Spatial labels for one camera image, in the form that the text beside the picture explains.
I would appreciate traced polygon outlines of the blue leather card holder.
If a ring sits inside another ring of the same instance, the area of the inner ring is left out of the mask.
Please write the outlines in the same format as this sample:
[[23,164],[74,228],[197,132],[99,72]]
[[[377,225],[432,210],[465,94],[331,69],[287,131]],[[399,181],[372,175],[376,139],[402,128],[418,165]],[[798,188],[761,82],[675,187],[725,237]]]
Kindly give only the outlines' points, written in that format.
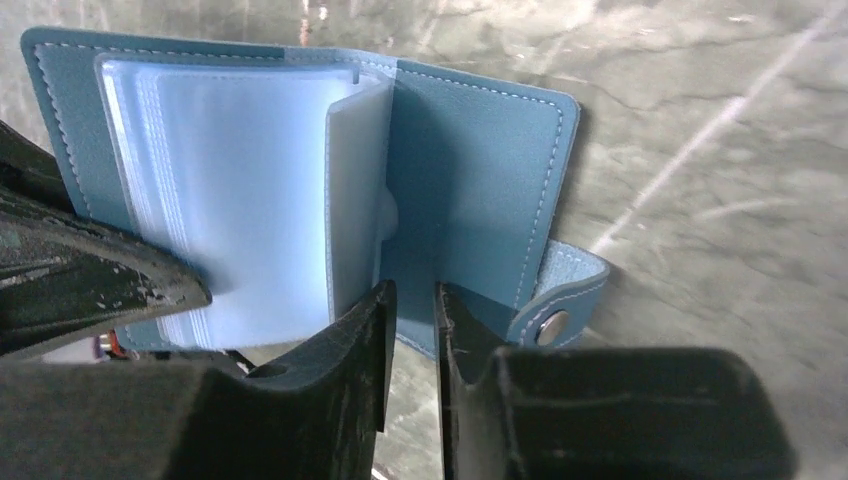
[[548,237],[580,117],[567,94],[352,49],[53,27],[21,49],[74,210],[212,292],[118,328],[125,348],[303,339],[380,279],[422,353],[440,282],[498,337],[563,347],[609,276]]

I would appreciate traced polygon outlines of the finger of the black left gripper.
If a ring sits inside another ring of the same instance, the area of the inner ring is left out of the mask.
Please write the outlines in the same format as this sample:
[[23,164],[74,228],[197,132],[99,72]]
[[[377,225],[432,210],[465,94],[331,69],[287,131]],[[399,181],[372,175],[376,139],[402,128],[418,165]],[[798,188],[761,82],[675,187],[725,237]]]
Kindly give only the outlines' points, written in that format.
[[2,357],[34,357],[211,300],[181,260],[75,214],[55,158],[1,126]]

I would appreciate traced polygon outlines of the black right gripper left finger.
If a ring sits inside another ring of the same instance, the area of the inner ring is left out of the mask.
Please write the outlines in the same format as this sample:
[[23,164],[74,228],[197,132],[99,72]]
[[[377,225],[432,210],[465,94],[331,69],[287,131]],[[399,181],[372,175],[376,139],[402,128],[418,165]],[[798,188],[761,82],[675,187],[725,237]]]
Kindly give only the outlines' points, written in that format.
[[13,362],[5,479],[367,479],[384,427],[397,294],[236,377],[208,363]]

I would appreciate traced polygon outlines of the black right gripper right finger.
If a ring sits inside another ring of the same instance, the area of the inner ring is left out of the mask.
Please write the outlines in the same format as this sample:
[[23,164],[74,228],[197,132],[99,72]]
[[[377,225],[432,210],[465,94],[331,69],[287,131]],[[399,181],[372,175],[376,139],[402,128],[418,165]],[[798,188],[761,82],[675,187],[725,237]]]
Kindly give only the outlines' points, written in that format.
[[797,454],[754,370],[700,347],[536,349],[434,293],[448,479],[791,479]]

